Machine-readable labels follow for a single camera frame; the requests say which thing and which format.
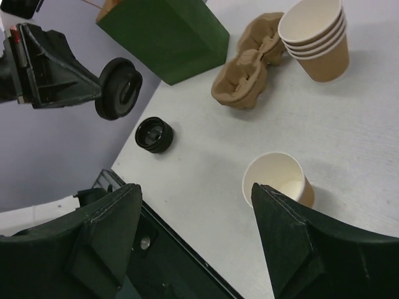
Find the gray floor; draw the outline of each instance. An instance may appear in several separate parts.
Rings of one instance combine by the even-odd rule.
[[[58,110],[0,105],[0,212],[91,187],[100,170],[111,167],[160,82],[95,25],[98,13],[81,0],[45,0],[32,22],[63,32],[76,58],[96,75],[115,57],[132,60],[144,78],[137,106],[109,122],[97,116],[93,103]],[[4,13],[1,20],[4,27],[20,22]]]

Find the overturned cup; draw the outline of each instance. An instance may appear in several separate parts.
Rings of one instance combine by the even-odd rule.
[[[254,183],[269,185],[304,206],[313,206],[313,187],[307,180],[302,166],[289,154],[263,154],[248,166],[243,178],[243,194],[251,207]]]

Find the black plastic cap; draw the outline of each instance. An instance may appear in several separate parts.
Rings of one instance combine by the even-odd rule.
[[[166,151],[173,141],[173,129],[159,117],[150,117],[138,126],[136,143],[153,154]]]

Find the green box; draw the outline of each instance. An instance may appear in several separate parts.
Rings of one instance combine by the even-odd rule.
[[[203,0],[123,0],[97,24],[170,85],[226,62],[229,33]]]

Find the black round container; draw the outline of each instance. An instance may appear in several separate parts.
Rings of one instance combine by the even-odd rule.
[[[150,153],[163,153],[173,141],[173,129],[159,117],[150,117],[138,126],[135,139],[139,147]]]

